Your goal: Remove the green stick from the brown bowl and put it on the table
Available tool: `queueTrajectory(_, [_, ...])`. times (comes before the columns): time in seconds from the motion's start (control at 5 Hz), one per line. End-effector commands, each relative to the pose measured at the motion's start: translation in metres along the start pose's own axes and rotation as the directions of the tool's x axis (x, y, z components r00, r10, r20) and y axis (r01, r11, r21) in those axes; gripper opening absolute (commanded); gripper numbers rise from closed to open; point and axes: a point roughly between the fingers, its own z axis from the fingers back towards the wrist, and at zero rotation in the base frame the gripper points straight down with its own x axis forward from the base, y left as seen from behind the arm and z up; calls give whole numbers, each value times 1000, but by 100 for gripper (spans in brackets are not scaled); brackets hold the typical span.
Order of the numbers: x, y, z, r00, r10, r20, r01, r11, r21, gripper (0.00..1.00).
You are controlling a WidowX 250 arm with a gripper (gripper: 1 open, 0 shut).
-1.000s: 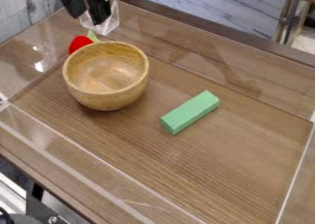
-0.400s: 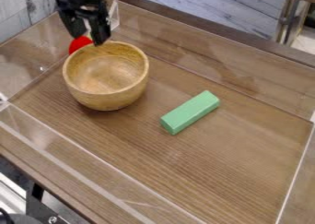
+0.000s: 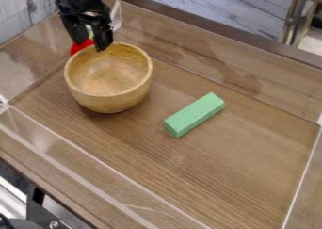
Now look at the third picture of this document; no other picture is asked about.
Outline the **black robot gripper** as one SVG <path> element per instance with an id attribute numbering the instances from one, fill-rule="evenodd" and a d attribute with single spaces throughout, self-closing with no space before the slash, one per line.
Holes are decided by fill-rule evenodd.
<path id="1" fill-rule="evenodd" d="M 90 38 L 86 25 L 91 25 L 96 50 L 103 51 L 114 42 L 114 26 L 110 7 L 100 0 L 71 4 L 68 0 L 56 0 L 62 22 L 76 44 Z"/>

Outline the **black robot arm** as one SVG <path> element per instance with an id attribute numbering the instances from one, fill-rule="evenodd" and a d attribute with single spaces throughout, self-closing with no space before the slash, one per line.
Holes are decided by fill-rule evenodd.
<path id="1" fill-rule="evenodd" d="M 102 0 L 55 0 L 55 4 L 72 41 L 80 45 L 90 39 L 88 25 L 96 50 L 103 51 L 114 42 L 110 7 Z"/>

